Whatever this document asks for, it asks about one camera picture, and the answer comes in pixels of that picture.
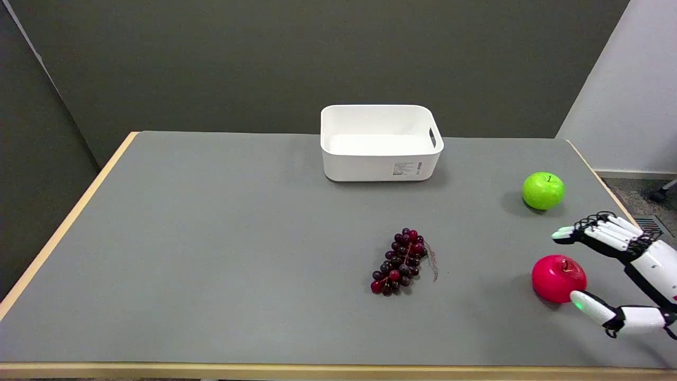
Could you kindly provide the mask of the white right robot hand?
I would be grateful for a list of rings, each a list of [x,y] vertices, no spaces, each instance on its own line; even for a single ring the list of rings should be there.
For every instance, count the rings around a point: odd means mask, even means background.
[[[558,244],[580,242],[624,266],[624,273],[653,306],[612,306],[588,291],[572,291],[571,302],[580,312],[616,339],[620,334],[665,332],[672,340],[676,321],[675,249],[623,217],[601,211],[552,233]]]

